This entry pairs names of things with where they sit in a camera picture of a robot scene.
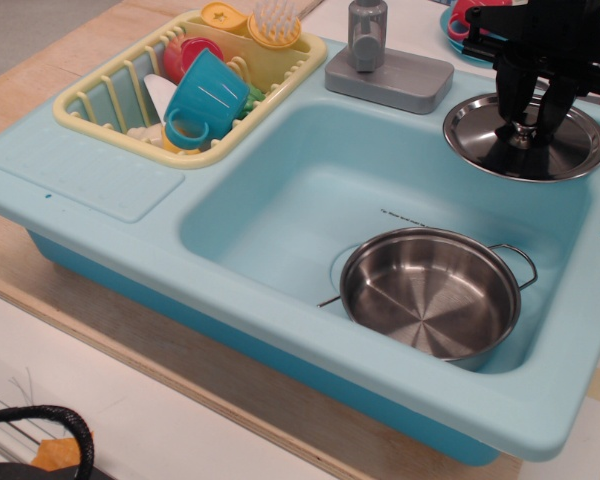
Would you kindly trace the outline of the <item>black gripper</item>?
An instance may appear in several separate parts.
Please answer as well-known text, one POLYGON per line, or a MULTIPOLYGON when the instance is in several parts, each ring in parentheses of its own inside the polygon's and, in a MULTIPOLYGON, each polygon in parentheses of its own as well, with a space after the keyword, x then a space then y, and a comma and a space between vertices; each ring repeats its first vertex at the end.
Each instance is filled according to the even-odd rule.
POLYGON ((465 20, 463 53, 497 71, 504 124, 495 133, 502 142, 548 145, 578 93, 600 95, 600 1, 475 6, 465 20), (526 109, 541 86, 536 123, 530 123, 526 109))

